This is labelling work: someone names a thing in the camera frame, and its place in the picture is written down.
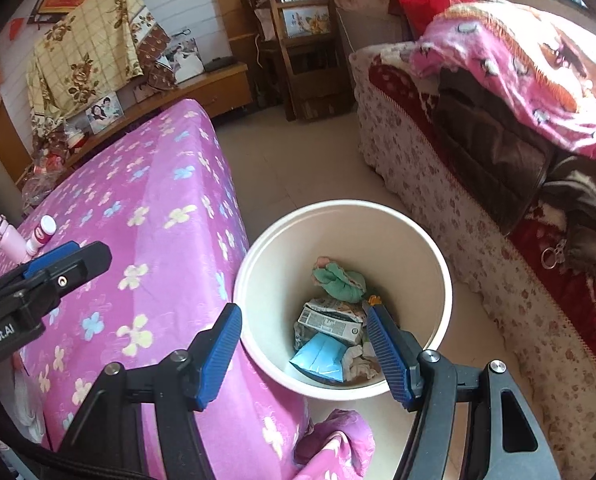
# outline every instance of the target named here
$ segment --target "floral bed skirt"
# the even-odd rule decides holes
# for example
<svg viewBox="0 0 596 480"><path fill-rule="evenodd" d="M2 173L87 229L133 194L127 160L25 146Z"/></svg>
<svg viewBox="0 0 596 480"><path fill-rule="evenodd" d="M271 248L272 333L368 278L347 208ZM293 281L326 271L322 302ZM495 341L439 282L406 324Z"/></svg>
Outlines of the floral bed skirt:
<svg viewBox="0 0 596 480"><path fill-rule="evenodd" d="M524 232L503 237L421 129L429 126L432 89L425 92L406 76L396 80L395 72L383 73L381 89L369 81L384 48L370 46L350 57L364 159L430 233L457 278L482 294L484 309L532 386L562 478L588 479L596 471L596 356L558 303L566 295L556 301L518 250L519 240L530 235L539 262L540 247L550 242L545 233L557 230L558 212L540 206ZM398 85L411 106L387 96ZM583 276L571 279L584 285ZM596 292L593 285L585 288L587 296Z"/></svg>

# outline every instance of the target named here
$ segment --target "metal screw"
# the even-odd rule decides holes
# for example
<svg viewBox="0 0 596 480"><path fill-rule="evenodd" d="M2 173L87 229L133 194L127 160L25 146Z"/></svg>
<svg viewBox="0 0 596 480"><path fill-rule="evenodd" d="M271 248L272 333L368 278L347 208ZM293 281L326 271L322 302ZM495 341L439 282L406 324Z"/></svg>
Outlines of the metal screw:
<svg viewBox="0 0 596 480"><path fill-rule="evenodd" d="M437 363L440 360L440 354L435 350L425 350L422 352L422 359L428 363Z"/></svg>
<svg viewBox="0 0 596 480"><path fill-rule="evenodd" d="M506 364L500 361L500 359L495 359L489 363L489 368L496 374L503 374L506 371Z"/></svg>
<svg viewBox="0 0 596 480"><path fill-rule="evenodd" d="M171 355L169 356L169 358L172 361L175 361L176 363L186 361L188 357L189 354L187 353L187 350L174 350L171 352Z"/></svg>
<svg viewBox="0 0 596 480"><path fill-rule="evenodd" d="M120 363L109 363L105 366L105 374L116 375L120 371Z"/></svg>

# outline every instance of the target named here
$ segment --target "white bottle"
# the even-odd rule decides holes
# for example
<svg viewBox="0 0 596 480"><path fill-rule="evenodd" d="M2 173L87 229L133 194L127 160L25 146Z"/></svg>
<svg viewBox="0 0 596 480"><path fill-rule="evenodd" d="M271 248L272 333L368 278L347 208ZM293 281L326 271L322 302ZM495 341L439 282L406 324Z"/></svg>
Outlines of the white bottle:
<svg viewBox="0 0 596 480"><path fill-rule="evenodd" d="M27 254L32 258L38 254L38 251L54 236L56 232L56 221L49 215L44 215L40 223L31 231L31 236L27 240Z"/></svg>

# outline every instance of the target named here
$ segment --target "red decoration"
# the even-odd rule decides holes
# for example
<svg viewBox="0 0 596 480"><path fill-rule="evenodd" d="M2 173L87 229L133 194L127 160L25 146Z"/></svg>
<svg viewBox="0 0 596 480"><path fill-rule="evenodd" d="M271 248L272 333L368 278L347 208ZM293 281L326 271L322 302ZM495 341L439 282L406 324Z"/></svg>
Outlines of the red decoration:
<svg viewBox="0 0 596 480"><path fill-rule="evenodd" d="M477 0L398 0L409 25L411 25L414 38L417 39L425 33L427 26L434 17L447 10L454 4L468 4Z"/></svg>
<svg viewBox="0 0 596 480"><path fill-rule="evenodd" d="M9 41L14 41L24 23L23 18L14 18L9 22Z"/></svg>

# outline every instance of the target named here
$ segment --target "pink bed sheet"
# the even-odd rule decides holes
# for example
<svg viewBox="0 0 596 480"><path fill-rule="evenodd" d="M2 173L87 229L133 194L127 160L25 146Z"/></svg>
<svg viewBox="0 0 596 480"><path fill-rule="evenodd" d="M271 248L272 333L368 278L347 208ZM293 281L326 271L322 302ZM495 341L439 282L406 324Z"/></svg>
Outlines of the pink bed sheet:
<svg viewBox="0 0 596 480"><path fill-rule="evenodd" d="M248 242L211 121L191 100L80 168L22 224L25 237L44 214L59 225L46 250L100 240L113 256L109 271L63 298L44 318L44 335L22 350L57 446L106 364L156 364L213 325ZM0 275L11 267L0 253ZM143 411L149 470L165 478L153 407ZM241 345L197 423L219 480L361 478L373 454L364 421L339 412L316 425L295 458L311 430L306 400L269 380Z"/></svg>

